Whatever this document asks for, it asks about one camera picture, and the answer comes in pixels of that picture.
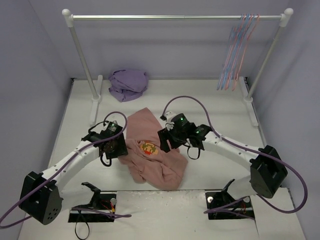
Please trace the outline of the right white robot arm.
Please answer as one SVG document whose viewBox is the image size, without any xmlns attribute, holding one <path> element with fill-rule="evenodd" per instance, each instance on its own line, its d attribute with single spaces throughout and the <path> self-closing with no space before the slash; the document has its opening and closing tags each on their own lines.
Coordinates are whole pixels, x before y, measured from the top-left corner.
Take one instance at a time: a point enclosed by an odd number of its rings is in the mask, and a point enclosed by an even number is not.
<svg viewBox="0 0 320 240">
<path fill-rule="evenodd" d="M 279 155 L 269 145 L 250 152 L 242 143 L 231 145 L 229 139 L 222 140 L 208 125 L 189 122 L 182 113 L 168 111 L 160 118 L 165 121 L 165 127 L 157 133 L 162 151 L 168 153 L 180 146 L 195 148 L 199 152 L 219 154 L 249 171 L 248 176 L 232 179 L 223 188 L 221 200 L 227 206 L 233 206 L 246 196 L 273 198 L 288 174 L 284 165 L 273 160 Z"/>
</svg>

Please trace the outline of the pink t shirt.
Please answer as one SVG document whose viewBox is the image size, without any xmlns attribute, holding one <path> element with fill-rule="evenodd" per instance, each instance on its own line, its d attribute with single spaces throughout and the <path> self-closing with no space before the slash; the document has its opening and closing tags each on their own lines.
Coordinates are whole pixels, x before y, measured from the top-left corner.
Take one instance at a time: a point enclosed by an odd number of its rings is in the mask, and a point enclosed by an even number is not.
<svg viewBox="0 0 320 240">
<path fill-rule="evenodd" d="M 184 177 L 188 160 L 178 149 L 168 153 L 160 149 L 159 121 L 147 108 L 127 118 L 127 155 L 118 160 L 126 165 L 138 184 L 149 183 L 160 190 L 177 190 Z"/>
</svg>

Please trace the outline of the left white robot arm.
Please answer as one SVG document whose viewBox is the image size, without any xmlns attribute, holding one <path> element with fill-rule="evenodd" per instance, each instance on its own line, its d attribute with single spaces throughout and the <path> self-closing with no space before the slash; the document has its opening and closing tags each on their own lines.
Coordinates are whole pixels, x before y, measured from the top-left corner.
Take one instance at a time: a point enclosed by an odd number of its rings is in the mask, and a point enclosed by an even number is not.
<svg viewBox="0 0 320 240">
<path fill-rule="evenodd" d="M 31 171 L 23 181 L 18 207 L 43 225 L 50 224 L 60 212 L 84 205 L 89 210 L 100 204 L 100 191 L 83 182 L 79 190 L 65 186 L 89 163 L 106 157 L 109 161 L 127 155 L 124 128 L 115 121 L 103 122 L 97 133 L 91 128 L 79 145 L 54 166 L 36 173 Z M 83 193 L 84 187 L 92 192 Z"/>
</svg>

